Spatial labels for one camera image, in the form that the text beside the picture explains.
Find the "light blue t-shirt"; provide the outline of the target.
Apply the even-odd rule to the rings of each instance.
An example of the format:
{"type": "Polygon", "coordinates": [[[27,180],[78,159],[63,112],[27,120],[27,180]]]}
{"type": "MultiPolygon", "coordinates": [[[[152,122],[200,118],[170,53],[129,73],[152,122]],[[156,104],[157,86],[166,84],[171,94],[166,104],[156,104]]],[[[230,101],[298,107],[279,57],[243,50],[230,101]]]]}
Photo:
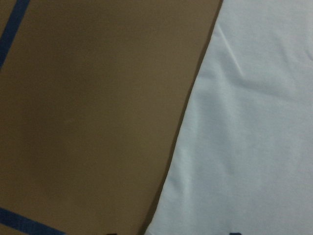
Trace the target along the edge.
{"type": "Polygon", "coordinates": [[[225,0],[148,235],[313,232],[313,3],[225,0]]]}

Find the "brown paper table cover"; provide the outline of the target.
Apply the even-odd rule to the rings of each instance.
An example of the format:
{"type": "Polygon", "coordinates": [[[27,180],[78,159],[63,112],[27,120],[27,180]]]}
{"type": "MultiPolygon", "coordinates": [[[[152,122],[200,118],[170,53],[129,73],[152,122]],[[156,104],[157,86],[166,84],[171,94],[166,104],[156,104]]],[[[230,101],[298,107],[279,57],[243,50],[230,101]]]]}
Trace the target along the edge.
{"type": "Polygon", "coordinates": [[[33,0],[0,71],[0,206],[145,232],[219,0],[33,0]]]}

